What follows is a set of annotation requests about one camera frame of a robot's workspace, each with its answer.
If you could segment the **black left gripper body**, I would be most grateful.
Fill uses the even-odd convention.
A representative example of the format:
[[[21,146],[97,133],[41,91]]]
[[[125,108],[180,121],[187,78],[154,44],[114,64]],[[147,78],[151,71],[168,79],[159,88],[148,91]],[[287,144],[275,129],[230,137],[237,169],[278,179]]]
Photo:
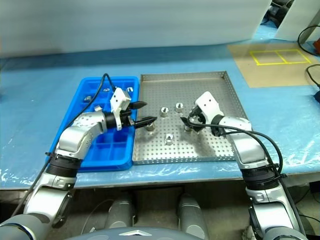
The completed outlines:
[[[128,106],[127,109],[120,111],[120,122],[123,128],[136,127],[136,122],[131,118],[133,108]]]

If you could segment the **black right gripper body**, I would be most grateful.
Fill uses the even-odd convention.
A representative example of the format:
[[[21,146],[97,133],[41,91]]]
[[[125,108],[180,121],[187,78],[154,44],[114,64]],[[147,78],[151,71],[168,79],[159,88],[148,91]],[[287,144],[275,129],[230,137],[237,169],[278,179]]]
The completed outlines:
[[[201,127],[201,131],[205,128],[206,119],[199,106],[194,106],[191,109],[188,119],[193,123],[194,127]]]

